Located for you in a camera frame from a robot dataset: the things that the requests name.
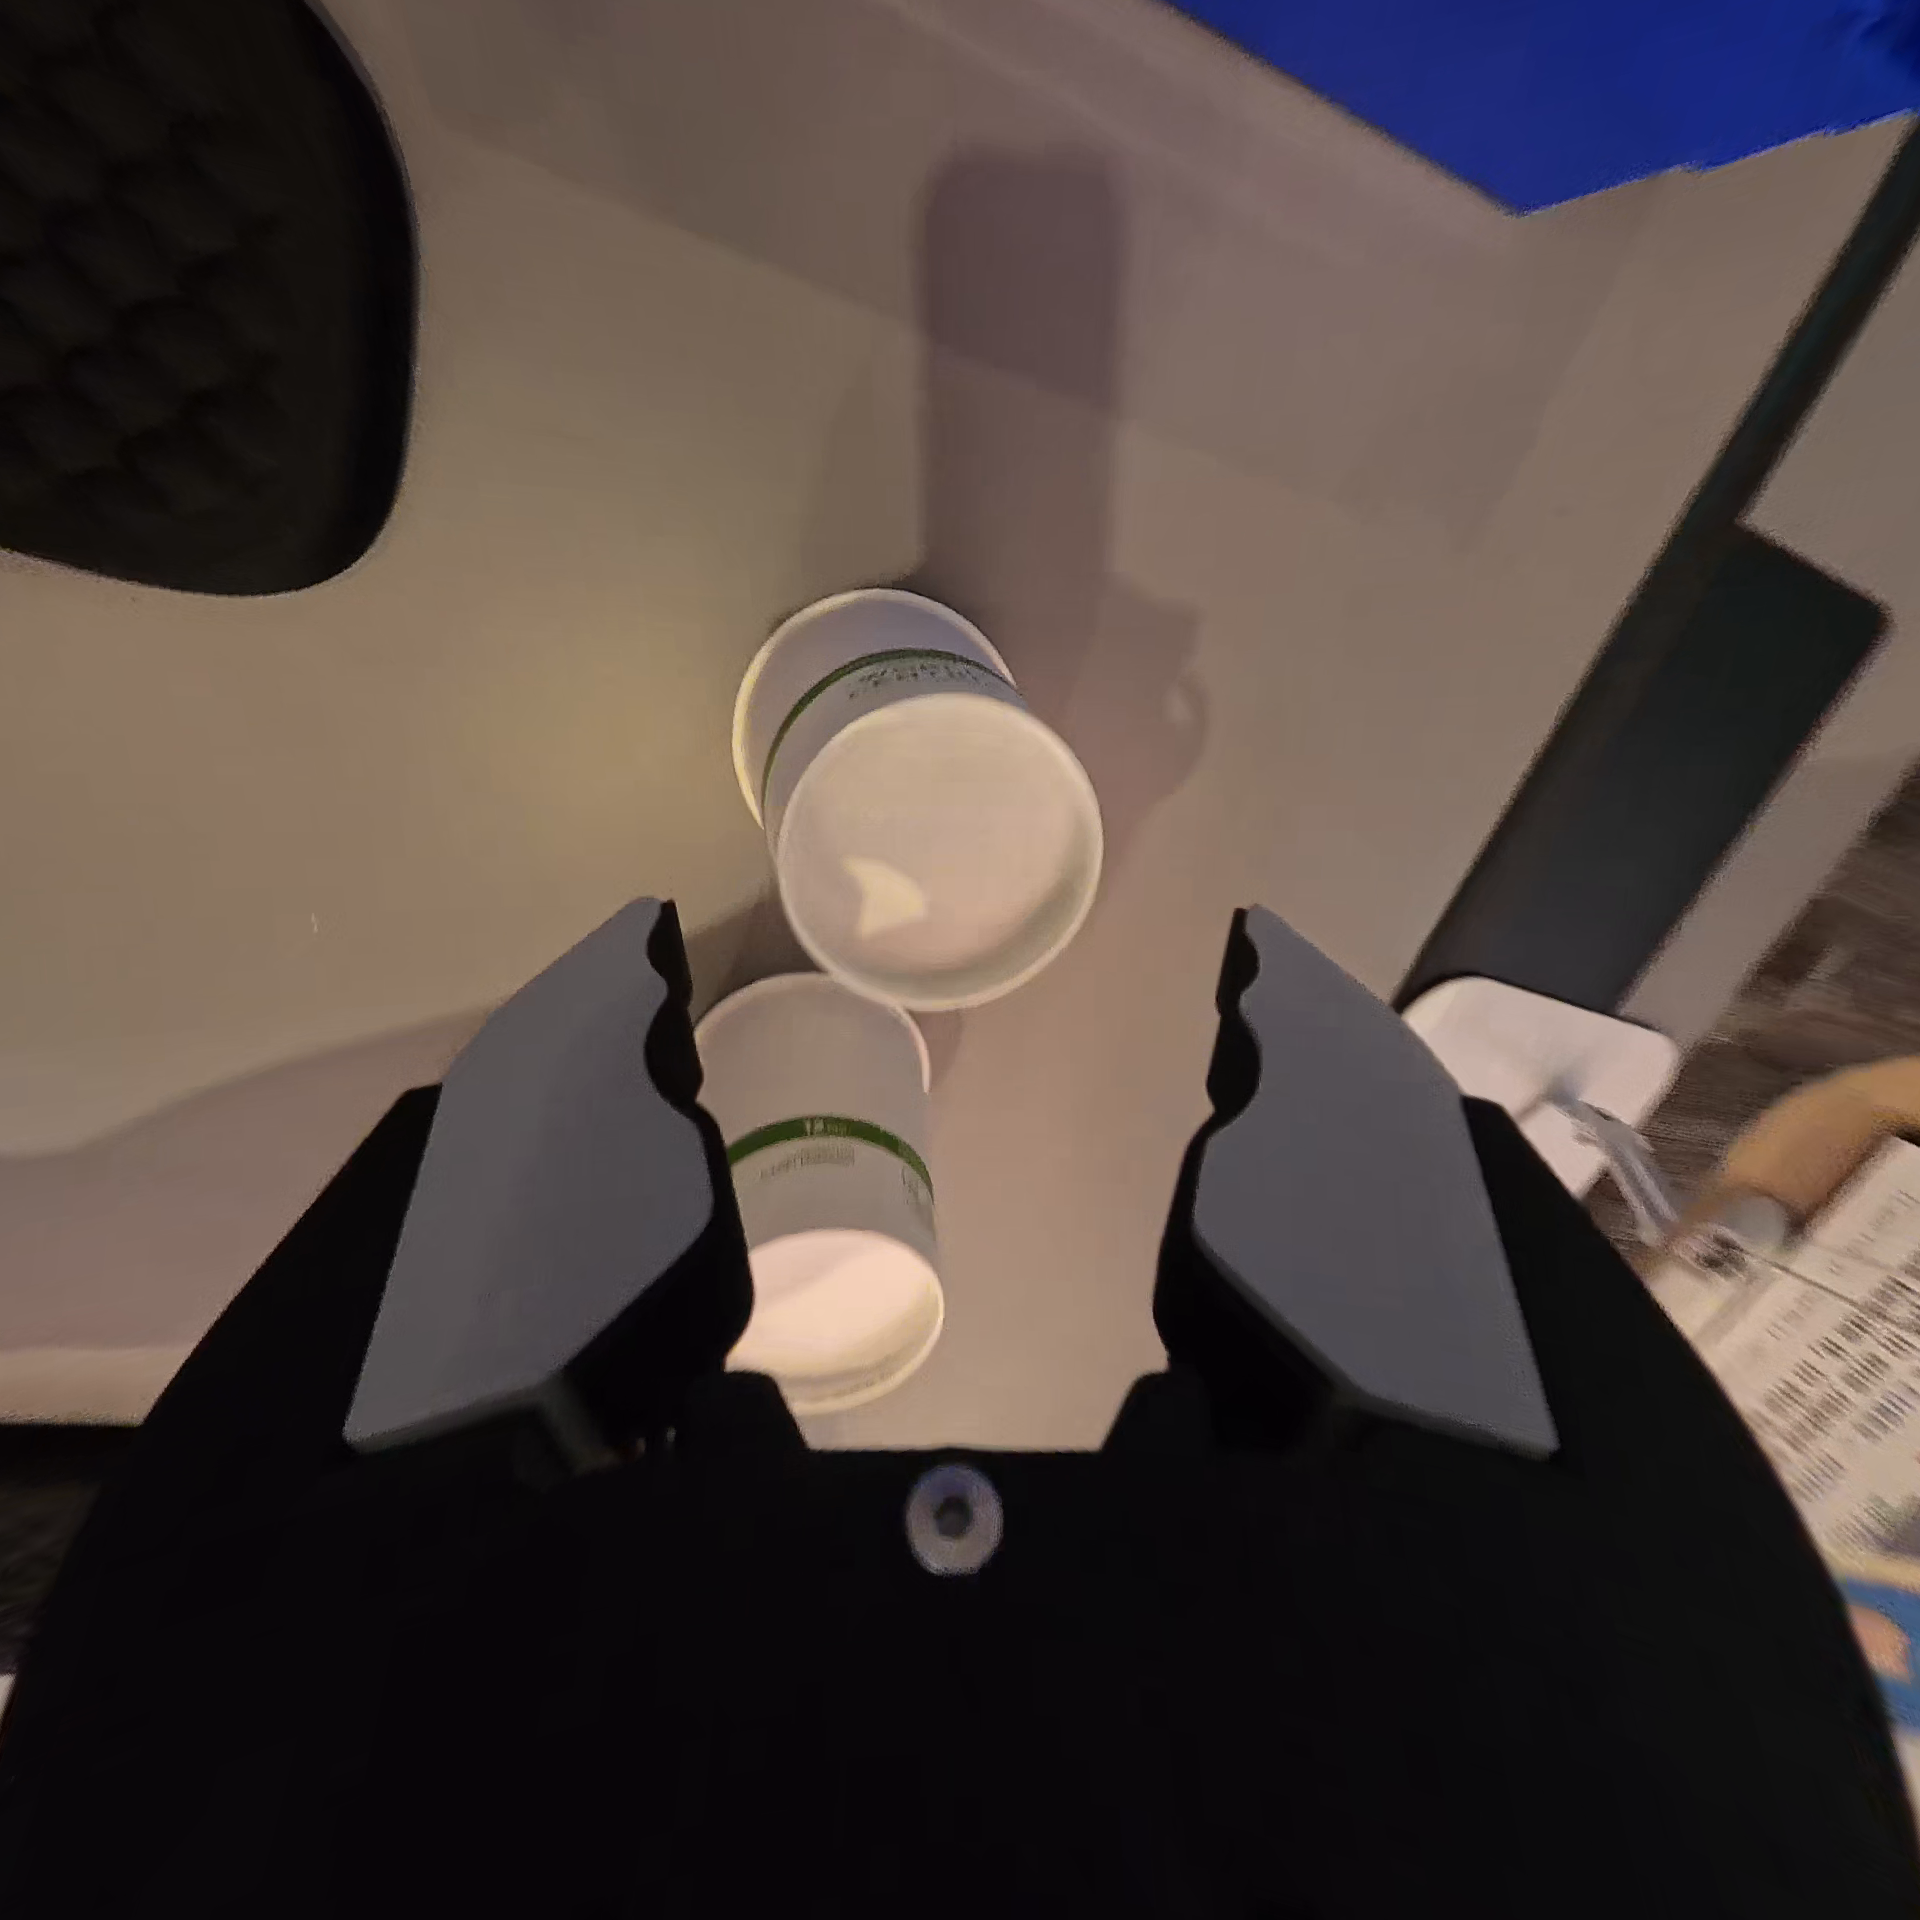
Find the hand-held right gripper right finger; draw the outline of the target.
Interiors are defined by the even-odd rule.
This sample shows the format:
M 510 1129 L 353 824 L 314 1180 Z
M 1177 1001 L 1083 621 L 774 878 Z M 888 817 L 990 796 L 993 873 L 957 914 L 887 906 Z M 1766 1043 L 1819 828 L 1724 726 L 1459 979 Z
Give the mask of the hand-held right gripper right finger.
M 1466 1095 L 1433 1047 L 1271 906 L 1232 913 L 1213 1012 L 1151 1299 L 1213 1439 L 1293 1454 L 1393 1423 L 1560 1454 Z

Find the instruction board on stand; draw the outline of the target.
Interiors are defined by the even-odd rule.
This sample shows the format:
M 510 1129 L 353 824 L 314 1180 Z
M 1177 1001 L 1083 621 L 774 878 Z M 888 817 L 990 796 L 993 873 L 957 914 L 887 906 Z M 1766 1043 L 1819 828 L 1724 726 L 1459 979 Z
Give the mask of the instruction board on stand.
M 1461 1092 L 1526 1129 L 1572 1197 L 1601 1173 L 1622 1177 L 1645 1286 L 1695 1353 L 1730 1256 L 1776 1256 L 1884 1139 L 1917 1139 L 1917 1061 L 1841 1072 L 1766 1108 L 1685 1202 L 1649 1143 L 1655 1098 L 1679 1080 L 1667 1035 L 1490 979 L 1447 984 L 1404 1021 Z

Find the white paper cup green band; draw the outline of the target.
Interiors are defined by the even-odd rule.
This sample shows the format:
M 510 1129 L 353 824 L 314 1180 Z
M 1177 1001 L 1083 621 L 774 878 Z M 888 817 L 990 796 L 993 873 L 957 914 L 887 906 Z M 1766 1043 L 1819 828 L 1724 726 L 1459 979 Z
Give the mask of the white paper cup green band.
M 917 591 L 789 611 L 738 686 L 734 772 L 791 938 L 852 992 L 986 1005 L 1091 914 L 1106 828 L 1083 763 L 1003 650 Z
M 697 1047 L 755 1283 L 729 1366 L 801 1419 L 876 1403 L 944 1326 L 922 1031 L 789 971 L 717 1001 Z

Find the black quilted wrist rest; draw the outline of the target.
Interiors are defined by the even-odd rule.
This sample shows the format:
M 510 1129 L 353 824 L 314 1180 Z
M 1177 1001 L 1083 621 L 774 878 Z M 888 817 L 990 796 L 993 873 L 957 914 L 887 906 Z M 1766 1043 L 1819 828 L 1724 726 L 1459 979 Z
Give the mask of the black quilted wrist rest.
M 419 220 L 327 5 L 4 5 L 4 552 L 270 596 L 385 530 Z

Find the blue plastic bin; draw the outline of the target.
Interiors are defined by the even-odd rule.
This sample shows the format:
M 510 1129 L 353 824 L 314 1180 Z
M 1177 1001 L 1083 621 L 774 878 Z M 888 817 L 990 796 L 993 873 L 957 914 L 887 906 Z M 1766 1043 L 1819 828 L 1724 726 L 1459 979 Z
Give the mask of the blue plastic bin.
M 1917 112 L 1917 5 L 1174 5 L 1515 213 Z

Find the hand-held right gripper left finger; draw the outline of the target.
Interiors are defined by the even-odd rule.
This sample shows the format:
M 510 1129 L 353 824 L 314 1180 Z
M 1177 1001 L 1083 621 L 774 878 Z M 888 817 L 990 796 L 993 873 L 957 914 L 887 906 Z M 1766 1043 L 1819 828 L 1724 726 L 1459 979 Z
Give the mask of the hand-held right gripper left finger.
M 750 1319 L 674 900 L 633 900 L 450 1063 L 343 1419 L 363 1454 L 531 1426 L 566 1464 L 675 1439 Z

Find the laminated instruction sheet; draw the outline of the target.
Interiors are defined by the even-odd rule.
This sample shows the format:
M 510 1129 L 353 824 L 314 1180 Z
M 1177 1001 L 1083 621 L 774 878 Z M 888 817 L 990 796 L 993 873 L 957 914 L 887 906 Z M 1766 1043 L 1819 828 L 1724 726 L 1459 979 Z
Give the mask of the laminated instruction sheet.
M 1730 1256 L 1695 1346 L 1917 1733 L 1917 1143 L 1884 1139 L 1776 1256 Z

